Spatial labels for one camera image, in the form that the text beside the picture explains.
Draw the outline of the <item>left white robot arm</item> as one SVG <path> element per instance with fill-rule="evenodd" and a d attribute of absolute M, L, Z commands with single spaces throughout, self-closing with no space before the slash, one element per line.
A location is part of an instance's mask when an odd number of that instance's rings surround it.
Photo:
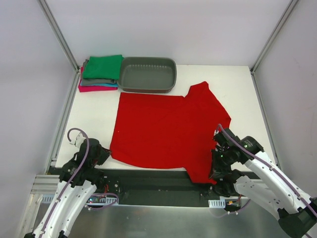
<path fill-rule="evenodd" d="M 53 200 L 44 217 L 26 238 L 67 238 L 74 222 L 94 193 L 105 193 L 102 165 L 111 155 L 97 139 L 84 139 L 73 157 L 62 166 Z"/>

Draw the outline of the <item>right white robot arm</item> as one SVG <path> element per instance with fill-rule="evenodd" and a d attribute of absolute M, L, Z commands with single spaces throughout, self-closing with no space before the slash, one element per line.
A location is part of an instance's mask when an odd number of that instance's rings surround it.
<path fill-rule="evenodd" d="M 215 130 L 210 178 L 223 197 L 243 195 L 267 210 L 291 238 L 310 237 L 317 200 L 289 179 L 251 136 L 240 139 L 221 124 Z"/>

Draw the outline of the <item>red t shirt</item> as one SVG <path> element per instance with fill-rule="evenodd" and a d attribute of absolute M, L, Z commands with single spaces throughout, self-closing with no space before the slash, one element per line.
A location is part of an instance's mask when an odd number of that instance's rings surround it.
<path fill-rule="evenodd" d="M 231 117 L 202 82 L 186 96 L 122 93 L 110 144 L 112 157 L 147 169 L 184 168 L 194 183 L 211 183 L 214 131 Z"/>

